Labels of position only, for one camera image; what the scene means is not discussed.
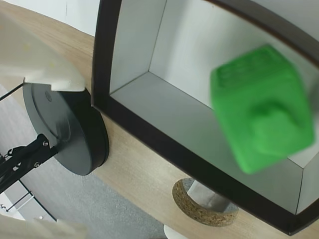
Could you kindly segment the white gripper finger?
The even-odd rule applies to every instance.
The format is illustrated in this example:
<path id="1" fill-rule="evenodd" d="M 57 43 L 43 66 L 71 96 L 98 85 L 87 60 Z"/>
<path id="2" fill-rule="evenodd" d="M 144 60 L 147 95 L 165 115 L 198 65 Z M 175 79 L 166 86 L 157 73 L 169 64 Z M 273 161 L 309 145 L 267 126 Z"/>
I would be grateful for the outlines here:
<path id="1" fill-rule="evenodd" d="M 80 92 L 85 79 L 75 66 L 6 14 L 0 14 L 0 74 Z"/>
<path id="2" fill-rule="evenodd" d="M 2 239 L 86 239 L 88 230 L 83 224 L 65 220 L 24 221 L 1 215 L 0 237 Z"/>

